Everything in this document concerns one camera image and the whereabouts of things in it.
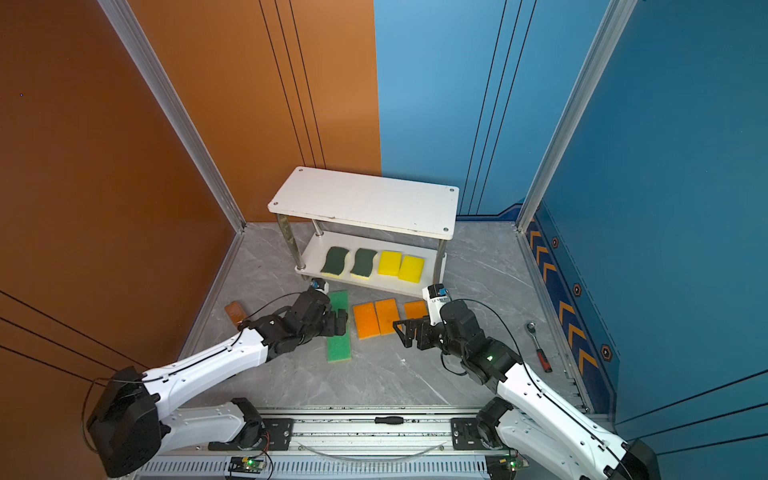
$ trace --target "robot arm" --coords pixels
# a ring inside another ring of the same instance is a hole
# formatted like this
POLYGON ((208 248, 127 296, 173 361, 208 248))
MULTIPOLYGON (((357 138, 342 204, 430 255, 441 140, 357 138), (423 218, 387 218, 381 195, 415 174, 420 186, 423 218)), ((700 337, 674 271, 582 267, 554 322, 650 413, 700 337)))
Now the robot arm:
POLYGON ((347 314, 331 310, 325 280, 313 279, 291 307, 256 320, 238 334, 186 359, 138 373, 116 372, 86 426, 107 474, 121 477, 157 453, 201 442, 248 449, 264 429, 246 399, 222 406, 179 409, 197 394, 245 369, 292 352, 315 336, 343 335, 347 314))
POLYGON ((424 290, 430 317, 395 322, 407 348, 440 348, 459 357, 468 376, 498 396, 478 414, 490 448, 517 449, 563 480, 660 480, 656 455, 600 427, 550 389, 517 352, 486 337, 475 314, 449 301, 443 285, 424 290))

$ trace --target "orange sponge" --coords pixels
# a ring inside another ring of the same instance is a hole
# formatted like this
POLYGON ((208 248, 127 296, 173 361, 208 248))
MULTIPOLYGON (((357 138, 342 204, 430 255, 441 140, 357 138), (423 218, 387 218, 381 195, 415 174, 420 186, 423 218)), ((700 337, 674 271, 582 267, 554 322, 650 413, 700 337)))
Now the orange sponge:
POLYGON ((352 310, 355 314, 355 325, 357 325, 357 338, 362 340, 381 335, 373 303, 357 305, 352 307, 352 310))
POLYGON ((427 311, 427 304, 424 302, 424 300, 419 300, 418 302, 408 302, 403 306, 406 308, 407 319, 420 319, 429 315, 429 312, 427 311))
POLYGON ((388 335, 395 332, 392 322, 400 320, 397 313, 397 303, 395 299, 380 300, 376 302, 376 315, 379 317, 379 330, 382 335, 388 335))

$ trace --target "black handle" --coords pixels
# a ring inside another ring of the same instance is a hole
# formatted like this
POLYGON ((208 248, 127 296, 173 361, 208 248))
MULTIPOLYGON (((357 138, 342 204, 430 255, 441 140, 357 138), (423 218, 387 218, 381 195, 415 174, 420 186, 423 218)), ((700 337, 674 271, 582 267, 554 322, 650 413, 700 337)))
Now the black handle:
POLYGON ((547 360, 544 350, 536 349, 536 353, 538 353, 538 360, 541 362, 541 366, 544 367, 544 371, 550 373, 552 371, 552 365, 549 364, 549 360, 547 360))
POLYGON ((402 423, 405 423, 405 419, 403 417, 398 416, 389 416, 389 417, 376 417, 373 422, 374 423, 386 423, 389 425, 401 425, 402 423))

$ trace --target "yellow chevron pattern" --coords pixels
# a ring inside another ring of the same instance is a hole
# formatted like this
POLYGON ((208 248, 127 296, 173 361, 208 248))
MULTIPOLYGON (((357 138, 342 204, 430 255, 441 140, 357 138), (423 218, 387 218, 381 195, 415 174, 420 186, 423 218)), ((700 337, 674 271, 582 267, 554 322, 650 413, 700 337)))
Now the yellow chevron pattern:
POLYGON ((595 360, 592 355, 589 353, 586 353, 584 350, 579 349, 578 350, 578 371, 580 374, 584 375, 584 361, 587 360, 589 363, 594 365, 596 369, 599 369, 598 361, 595 360))
MULTIPOLYGON (((533 242, 536 237, 541 237, 541 232, 532 231, 531 232, 531 252, 534 251, 533 248, 533 242)), ((542 253, 549 253, 549 250, 547 250, 547 247, 536 247, 536 264, 541 265, 541 254, 542 253)), ((557 272, 558 269, 551 263, 544 262, 544 271, 541 274, 541 276, 544 278, 544 283, 547 283, 547 271, 551 270, 553 272, 557 272)), ((574 307, 568 305, 566 302, 560 301, 560 324, 562 325, 563 320, 563 312, 571 312, 574 315, 576 315, 576 311, 574 310, 574 307)), ((574 334, 580 336, 582 339, 587 339, 586 334, 584 333, 584 330, 578 328, 576 325, 569 323, 568 324, 568 345, 571 346, 571 350, 574 346, 574 334)), ((587 361, 591 363, 596 369, 600 369, 600 366, 598 365, 598 361, 594 359, 592 355, 589 353, 586 353, 583 349, 578 349, 578 371, 580 374, 584 375, 584 361, 587 361)))
POLYGON ((574 333, 576 335, 579 335, 583 339, 587 339, 587 336, 584 335, 584 330, 578 328, 573 323, 568 325, 568 345, 571 346, 571 348, 574 347, 574 333))
POLYGON ((547 284, 547 270, 552 270, 553 272, 558 271, 558 269, 554 268, 554 265, 551 263, 544 262, 544 285, 547 284))
POLYGON ((563 311, 567 310, 568 312, 573 313, 576 315, 576 312, 574 311, 574 307, 568 305, 566 302, 560 300, 560 324, 563 324, 563 311))
POLYGON ((547 247, 536 247, 536 265, 541 265, 541 252, 549 253, 547 247))
POLYGON ((531 251, 533 251, 533 239, 540 236, 541 232, 531 232, 531 251))

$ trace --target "lower shelf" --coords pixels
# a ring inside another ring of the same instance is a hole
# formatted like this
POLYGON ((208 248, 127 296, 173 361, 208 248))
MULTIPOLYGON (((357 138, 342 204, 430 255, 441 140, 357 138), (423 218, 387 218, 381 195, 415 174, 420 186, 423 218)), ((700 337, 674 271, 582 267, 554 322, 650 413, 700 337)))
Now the lower shelf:
MULTIPOLYGON (((328 279, 330 282, 342 282, 351 283, 353 285, 367 286, 376 290, 384 290, 392 293, 402 293, 403 295, 416 296, 422 298, 422 289, 433 284, 432 273, 435 270, 435 258, 437 257, 437 250, 422 247, 411 247, 410 245, 402 245, 401 243, 385 242, 383 240, 373 240, 365 237, 355 237, 354 235, 346 235, 344 233, 325 232, 321 237, 312 235, 309 245, 306 246, 302 258, 306 267, 304 270, 296 271, 302 275, 308 276, 321 276, 328 279), (349 250, 346 256, 346 263, 344 265, 344 271, 341 276, 326 275, 321 273, 323 265, 326 263, 326 254, 330 247, 342 247, 349 250), (403 255, 410 255, 411 257, 419 257, 424 259, 424 270, 422 270, 422 278, 419 283, 406 282, 400 280, 396 276, 379 275, 379 258, 380 255, 376 255, 373 259, 373 273, 369 279, 355 278, 349 275, 349 271, 352 269, 355 263, 355 252, 359 248, 367 248, 381 252, 382 250, 388 250, 391 252, 400 252, 403 255)), ((442 282, 442 275, 445 272, 445 256, 443 256, 442 268, 440 270, 440 281, 442 282)))

